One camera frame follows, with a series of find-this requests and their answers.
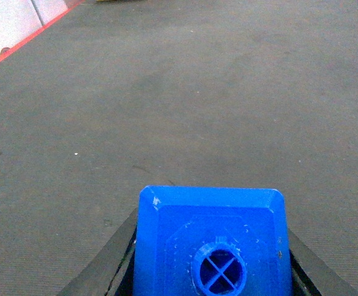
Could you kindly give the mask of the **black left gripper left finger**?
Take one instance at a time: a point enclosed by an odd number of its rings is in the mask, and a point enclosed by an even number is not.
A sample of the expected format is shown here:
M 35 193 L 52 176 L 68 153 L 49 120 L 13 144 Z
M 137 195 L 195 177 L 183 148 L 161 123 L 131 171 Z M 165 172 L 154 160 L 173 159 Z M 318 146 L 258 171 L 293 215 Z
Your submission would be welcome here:
M 137 209 L 59 295 L 132 295 Z

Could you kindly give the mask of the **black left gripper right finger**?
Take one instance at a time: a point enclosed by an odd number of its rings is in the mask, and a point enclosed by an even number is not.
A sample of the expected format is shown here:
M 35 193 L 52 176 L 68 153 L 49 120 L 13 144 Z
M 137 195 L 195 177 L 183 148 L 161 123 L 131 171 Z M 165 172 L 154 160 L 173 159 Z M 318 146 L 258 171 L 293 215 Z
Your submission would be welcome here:
M 289 231 L 293 295 L 358 296 L 358 291 Z

